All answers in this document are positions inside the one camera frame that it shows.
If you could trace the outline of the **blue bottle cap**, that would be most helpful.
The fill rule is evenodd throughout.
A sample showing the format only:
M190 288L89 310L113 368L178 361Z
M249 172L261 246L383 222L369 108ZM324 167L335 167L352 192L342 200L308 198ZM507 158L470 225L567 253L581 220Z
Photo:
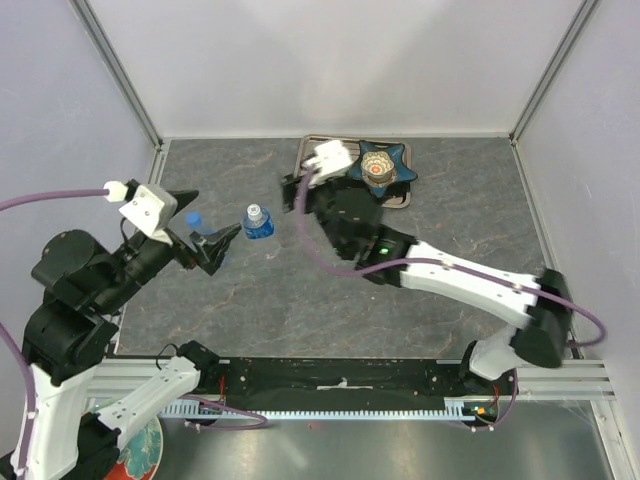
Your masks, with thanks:
M202 217L199 212L188 212L185 221L190 228L198 228L202 225Z

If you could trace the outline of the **blue tinted plastic bottle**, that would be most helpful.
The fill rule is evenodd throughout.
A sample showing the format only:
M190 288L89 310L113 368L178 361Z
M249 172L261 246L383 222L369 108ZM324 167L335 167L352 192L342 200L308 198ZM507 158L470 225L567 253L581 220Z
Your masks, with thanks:
M202 237L212 236L217 233L209 223L203 220L202 215L197 211L187 212L185 222L193 232L197 232Z

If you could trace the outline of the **white bottle cap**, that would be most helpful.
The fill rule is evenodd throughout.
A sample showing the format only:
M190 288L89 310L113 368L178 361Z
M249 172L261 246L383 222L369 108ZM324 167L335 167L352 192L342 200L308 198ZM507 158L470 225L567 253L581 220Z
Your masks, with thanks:
M251 221L258 221L262 218L262 209L258 204L251 204L247 207L247 216Z

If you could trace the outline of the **labelled clear water bottle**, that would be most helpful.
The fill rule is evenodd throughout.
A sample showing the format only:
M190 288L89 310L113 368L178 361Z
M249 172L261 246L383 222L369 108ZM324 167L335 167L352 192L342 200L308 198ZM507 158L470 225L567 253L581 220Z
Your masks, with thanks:
M247 208L243 217L243 230L246 237L250 240L268 238L275 232L275 226L269 210L265 207L260 207L262 209L262 218L260 220L251 221L247 216Z

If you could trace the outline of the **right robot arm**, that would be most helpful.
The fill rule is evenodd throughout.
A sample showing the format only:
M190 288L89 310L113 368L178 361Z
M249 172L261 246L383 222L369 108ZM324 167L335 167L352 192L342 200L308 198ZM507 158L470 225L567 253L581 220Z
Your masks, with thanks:
M305 217L314 215L338 256L353 264L335 267L307 242L307 252L323 270L434 293L503 321L501 330L467 346L457 371L465 391L481 393L503 374L526 365L562 366L572 309L559 272L520 274L450 255L385 225L379 201L350 180L334 177L317 185L286 175L280 185L283 207L295 213L300 237L308 240Z

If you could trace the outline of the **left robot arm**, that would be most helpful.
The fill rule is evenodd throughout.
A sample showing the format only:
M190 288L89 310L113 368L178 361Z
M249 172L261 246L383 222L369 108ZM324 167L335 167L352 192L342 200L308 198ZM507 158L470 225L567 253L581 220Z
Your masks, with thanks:
M171 262L213 275L239 224L180 238L171 219L197 197L194 190L109 181L97 195L119 207L135 229L115 251L83 230L54 236L32 277L43 286L40 307L14 345L26 387L18 443L1 460L8 479L102 479L121 451L164 407L191 392L215 389L218 355L196 341L132 393L95 413L84 409L88 388L118 327L121 308Z

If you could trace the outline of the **patterned small bowl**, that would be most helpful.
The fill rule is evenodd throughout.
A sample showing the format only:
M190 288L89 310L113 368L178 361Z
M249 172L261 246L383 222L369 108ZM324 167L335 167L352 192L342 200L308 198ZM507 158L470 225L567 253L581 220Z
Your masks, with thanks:
M361 171L364 178L376 184L390 182L395 175L395 164L383 151L371 151L362 156Z

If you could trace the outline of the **metal tray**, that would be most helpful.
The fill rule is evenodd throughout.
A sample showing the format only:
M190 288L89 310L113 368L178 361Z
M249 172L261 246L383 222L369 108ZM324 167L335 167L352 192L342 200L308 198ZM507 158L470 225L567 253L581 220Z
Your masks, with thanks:
M303 175L303 170L301 167L302 161L310 156L315 146L330 140L341 140L349 150L353 163L356 161L359 155L359 148L358 148L359 140L367 140L367 141L376 142L376 143L380 142L382 144L402 143L402 142L393 142L393 141L380 140L380 139L356 139L356 138L347 138L347 137L307 135L301 140L293 175L295 177ZM406 143L403 143L403 144L405 144L407 147L407 152L404 155L404 162L407 166L409 166L412 169L411 149ZM353 180L347 176L347 172L342 177L344 177L347 180ZM363 182L357 181L357 180L354 180L354 181L356 182L356 186L365 186L368 189L368 187ZM385 208L392 208L392 209L405 208L406 206L409 205L411 200L411 186L408 185L408 186L405 186L404 188L395 187L392 190L392 193L388 197L386 197L385 199L379 199L379 200L382 201L382 206Z

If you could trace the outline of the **blue star-shaped plate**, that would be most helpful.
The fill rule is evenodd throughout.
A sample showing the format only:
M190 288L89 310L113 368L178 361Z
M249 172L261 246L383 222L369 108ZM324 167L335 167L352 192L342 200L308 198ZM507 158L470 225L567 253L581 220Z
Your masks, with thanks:
M418 174L404 162L405 144L359 140L358 148L359 155L347 176L363 182L378 199L385 199L395 187L404 188L418 179Z

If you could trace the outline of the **red floral plate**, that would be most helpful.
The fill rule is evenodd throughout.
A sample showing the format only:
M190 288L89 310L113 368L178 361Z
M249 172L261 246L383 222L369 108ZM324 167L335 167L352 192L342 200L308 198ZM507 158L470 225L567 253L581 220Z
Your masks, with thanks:
M162 425L155 417L131 438L106 479L153 479L160 465L163 447Z

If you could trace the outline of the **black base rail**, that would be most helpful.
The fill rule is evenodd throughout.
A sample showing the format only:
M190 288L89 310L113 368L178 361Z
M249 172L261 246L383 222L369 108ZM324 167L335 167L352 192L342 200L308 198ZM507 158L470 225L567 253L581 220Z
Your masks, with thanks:
M425 359L233 358L224 399L242 410L440 410L469 394L457 363Z

